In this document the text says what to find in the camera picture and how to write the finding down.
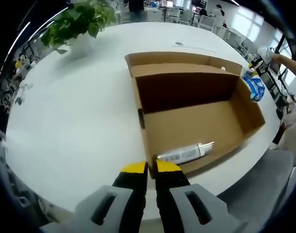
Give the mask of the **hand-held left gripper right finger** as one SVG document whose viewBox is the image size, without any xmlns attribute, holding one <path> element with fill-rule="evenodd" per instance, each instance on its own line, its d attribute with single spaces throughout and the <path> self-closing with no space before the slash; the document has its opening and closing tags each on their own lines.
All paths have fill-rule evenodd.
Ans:
<svg viewBox="0 0 296 233">
<path fill-rule="evenodd" d="M 241 233 L 247 223 L 199 184 L 190 184 L 181 168 L 154 161 L 157 207 L 166 233 Z"/>
</svg>

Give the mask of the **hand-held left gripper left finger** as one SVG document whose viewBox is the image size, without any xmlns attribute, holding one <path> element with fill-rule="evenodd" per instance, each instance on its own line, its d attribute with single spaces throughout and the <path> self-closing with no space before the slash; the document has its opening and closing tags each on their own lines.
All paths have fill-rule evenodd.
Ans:
<svg viewBox="0 0 296 233">
<path fill-rule="evenodd" d="M 74 216 L 40 228 L 43 233 L 137 233 L 146 205 L 148 163 L 132 163 L 112 185 L 79 202 Z"/>
</svg>

